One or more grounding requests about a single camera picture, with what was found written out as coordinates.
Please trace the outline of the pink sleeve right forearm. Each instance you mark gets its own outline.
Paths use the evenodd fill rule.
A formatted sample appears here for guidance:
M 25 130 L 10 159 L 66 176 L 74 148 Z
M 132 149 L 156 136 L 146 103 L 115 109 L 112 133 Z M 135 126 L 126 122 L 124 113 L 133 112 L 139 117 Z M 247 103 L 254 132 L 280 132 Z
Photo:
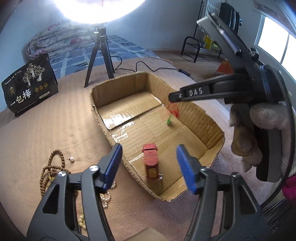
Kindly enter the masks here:
M 296 176 L 292 176 L 287 179 L 285 185 L 282 188 L 284 197 L 292 203 L 296 201 Z

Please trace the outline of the right hand in white glove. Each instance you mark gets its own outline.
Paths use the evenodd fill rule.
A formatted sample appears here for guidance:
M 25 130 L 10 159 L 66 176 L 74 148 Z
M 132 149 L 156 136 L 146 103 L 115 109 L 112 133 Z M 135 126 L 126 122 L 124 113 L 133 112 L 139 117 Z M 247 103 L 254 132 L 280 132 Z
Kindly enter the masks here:
M 229 125 L 234 127 L 231 150 L 242 157 L 244 172 L 262 161 L 259 142 L 255 140 L 255 129 L 278 129 L 281 133 L 281 172 L 287 170 L 290 158 L 290 122 L 287 107 L 283 104 L 259 103 L 252 107 L 234 104 L 230 108 Z

